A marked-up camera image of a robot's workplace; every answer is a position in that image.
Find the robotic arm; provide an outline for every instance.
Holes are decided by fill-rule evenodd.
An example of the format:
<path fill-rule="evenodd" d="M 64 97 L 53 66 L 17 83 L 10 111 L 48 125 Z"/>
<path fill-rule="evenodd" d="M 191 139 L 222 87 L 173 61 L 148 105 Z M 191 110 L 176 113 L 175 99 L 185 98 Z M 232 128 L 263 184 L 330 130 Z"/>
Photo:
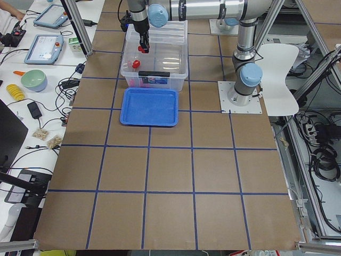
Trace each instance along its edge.
<path fill-rule="evenodd" d="M 140 46 L 144 53 L 149 53 L 149 22 L 145 0 L 128 0 L 134 29 L 140 34 Z"/>
<path fill-rule="evenodd" d="M 168 20 L 225 18 L 239 20 L 237 49 L 232 58 L 237 81 L 228 96 L 235 105 L 245 106 L 263 75 L 260 67 L 254 63 L 257 18 L 270 7 L 271 3 L 272 0 L 149 0 L 148 18 L 155 27 L 164 26 Z M 140 45 L 148 51 L 149 24 L 145 5 L 145 0 L 128 0 L 134 28 L 140 33 Z"/>

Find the black box handle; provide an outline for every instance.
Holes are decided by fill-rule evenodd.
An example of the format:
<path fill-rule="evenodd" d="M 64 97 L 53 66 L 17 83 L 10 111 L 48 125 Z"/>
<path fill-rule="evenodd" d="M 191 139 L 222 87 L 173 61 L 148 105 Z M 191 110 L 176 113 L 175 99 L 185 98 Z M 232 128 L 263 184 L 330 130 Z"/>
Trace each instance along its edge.
<path fill-rule="evenodd" d="M 169 77 L 171 76 L 170 72 L 162 72 L 162 71 L 139 71 L 139 76 L 160 76 L 160 77 Z"/>

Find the green bowl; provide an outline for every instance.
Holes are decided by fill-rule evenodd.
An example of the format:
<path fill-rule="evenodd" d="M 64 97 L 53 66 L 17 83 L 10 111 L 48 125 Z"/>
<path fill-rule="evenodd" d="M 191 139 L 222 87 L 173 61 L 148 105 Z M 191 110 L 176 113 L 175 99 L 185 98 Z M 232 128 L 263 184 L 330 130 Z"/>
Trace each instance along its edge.
<path fill-rule="evenodd" d="M 40 92 L 47 86 L 47 78 L 44 72 L 39 69 L 33 69 L 26 72 L 21 77 L 21 83 L 27 89 Z"/>

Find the metal plate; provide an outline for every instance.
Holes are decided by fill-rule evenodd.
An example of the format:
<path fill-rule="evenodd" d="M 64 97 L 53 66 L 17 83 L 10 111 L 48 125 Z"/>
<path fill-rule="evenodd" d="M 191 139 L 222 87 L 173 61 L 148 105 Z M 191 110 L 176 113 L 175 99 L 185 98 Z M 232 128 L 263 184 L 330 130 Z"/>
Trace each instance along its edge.
<path fill-rule="evenodd" d="M 244 106 L 239 107 L 231 103 L 228 99 L 228 91 L 231 87 L 234 86 L 235 82 L 230 81 L 219 81 L 219 98 L 220 98 L 220 106 L 222 109 L 222 113 L 237 113 L 237 114 L 261 114 L 262 108 L 259 102 L 258 97 L 254 97 L 251 99 L 251 102 Z"/>
<path fill-rule="evenodd" d="M 238 36 L 238 26 L 234 26 L 230 30 L 220 30 L 216 25 L 217 19 L 209 20 L 209 27 L 211 29 L 212 35 L 228 35 L 228 36 Z"/>

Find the grid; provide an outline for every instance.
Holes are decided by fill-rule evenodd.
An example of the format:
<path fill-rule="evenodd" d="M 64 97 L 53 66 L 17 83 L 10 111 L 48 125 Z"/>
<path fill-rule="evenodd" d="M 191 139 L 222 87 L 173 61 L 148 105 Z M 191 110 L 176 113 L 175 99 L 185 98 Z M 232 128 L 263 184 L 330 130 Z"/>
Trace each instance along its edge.
<path fill-rule="evenodd" d="M 126 86 L 119 74 L 123 48 L 117 50 L 122 32 L 108 28 L 113 16 L 116 21 L 111 5 L 106 1 L 35 235 L 42 249 L 293 249 L 298 230 L 267 116 L 219 110 L 216 81 L 233 79 L 226 72 L 231 56 L 222 52 L 226 38 L 209 35 L 208 21 L 200 33 L 190 23 L 178 125 L 124 127 L 118 122 Z M 100 43 L 103 32 L 118 45 Z M 193 53 L 197 37 L 217 44 Z M 201 58 L 218 63 L 220 75 L 210 69 L 202 79 L 198 70 L 207 59 Z M 99 86 L 107 93 L 92 100 Z M 254 182 L 249 172 L 259 170 L 265 175 Z"/>

